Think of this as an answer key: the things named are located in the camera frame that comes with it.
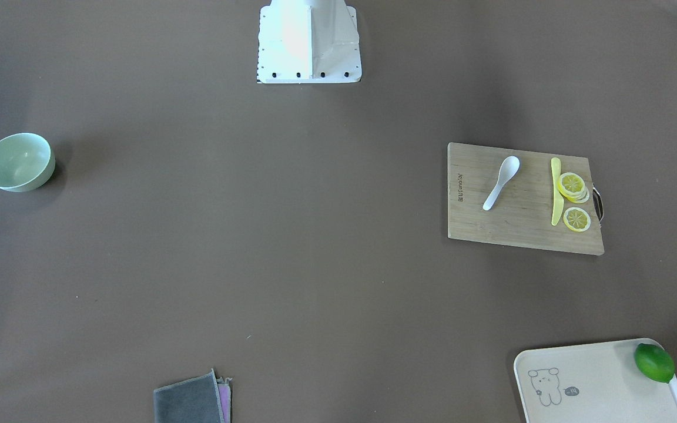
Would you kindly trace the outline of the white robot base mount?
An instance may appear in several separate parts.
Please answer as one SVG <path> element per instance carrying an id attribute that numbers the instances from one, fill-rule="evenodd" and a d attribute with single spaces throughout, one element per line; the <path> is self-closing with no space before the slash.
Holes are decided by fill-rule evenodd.
<path id="1" fill-rule="evenodd" d="M 271 1 L 260 9 L 256 82 L 361 81 L 357 11 L 344 1 Z"/>

